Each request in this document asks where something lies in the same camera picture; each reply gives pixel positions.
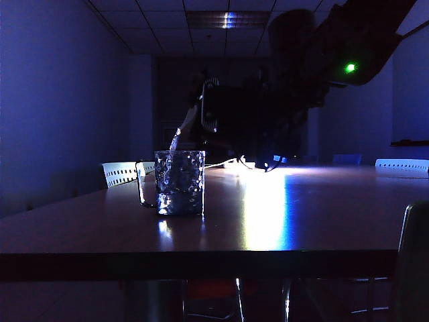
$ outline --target wooden table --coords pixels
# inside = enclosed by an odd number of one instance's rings
[[[364,166],[205,178],[204,217],[156,215],[135,182],[6,217],[0,280],[389,276],[406,206],[429,199],[427,178]]]

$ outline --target chair backrest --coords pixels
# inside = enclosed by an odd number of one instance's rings
[[[137,178],[135,162],[109,162],[103,163],[107,188],[117,186]]]
[[[334,154],[332,157],[332,164],[360,165],[361,161],[362,154]]]
[[[392,170],[428,172],[429,160],[377,159],[377,161],[375,161],[375,167],[392,169]]]
[[[406,209],[393,283],[392,321],[429,317],[429,202]]]

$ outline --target water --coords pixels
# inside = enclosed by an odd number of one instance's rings
[[[177,143],[180,139],[180,128],[177,129],[176,134],[174,134],[172,143],[170,144],[170,151],[176,151]]]
[[[157,151],[156,192],[160,215],[203,213],[204,152]]]
[[[204,191],[185,193],[166,191],[158,194],[158,213],[160,215],[202,215]]]

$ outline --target cable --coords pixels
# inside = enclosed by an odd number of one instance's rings
[[[255,170],[255,168],[251,168],[250,166],[248,166],[246,163],[243,162],[243,157],[244,156],[241,156],[240,158],[237,158],[237,160],[240,161],[246,168],[250,170]]]
[[[266,168],[265,169],[265,172],[271,172],[272,170],[274,170],[274,169],[276,169],[279,165],[280,165],[280,163],[282,163],[282,156],[280,156],[280,159],[277,161],[277,163],[270,169],[270,168]]]
[[[228,162],[231,162],[231,161],[234,161],[234,160],[235,160],[235,158],[232,158],[232,159],[229,159],[229,160],[224,161],[224,162],[221,162],[221,163],[211,164],[211,165],[209,165],[209,166],[205,166],[205,167],[204,167],[204,169],[207,169],[207,168],[213,168],[213,167],[215,167],[215,166],[222,166],[223,164],[228,163]]]

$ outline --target blue wall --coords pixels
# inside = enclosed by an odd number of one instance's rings
[[[429,140],[429,28],[406,38],[393,57],[393,139]]]
[[[129,157],[130,160],[154,159],[153,105],[154,59],[150,55],[129,57]]]
[[[394,140],[429,140],[429,28],[406,38],[383,70],[361,87],[331,89],[319,111],[323,162],[336,153],[429,159],[429,147],[391,147]]]
[[[97,190],[129,156],[128,53],[84,1],[1,2],[0,217]]]
[[[362,163],[387,157],[391,141],[393,64],[389,60],[366,85],[331,89],[319,111],[319,154],[360,153]]]

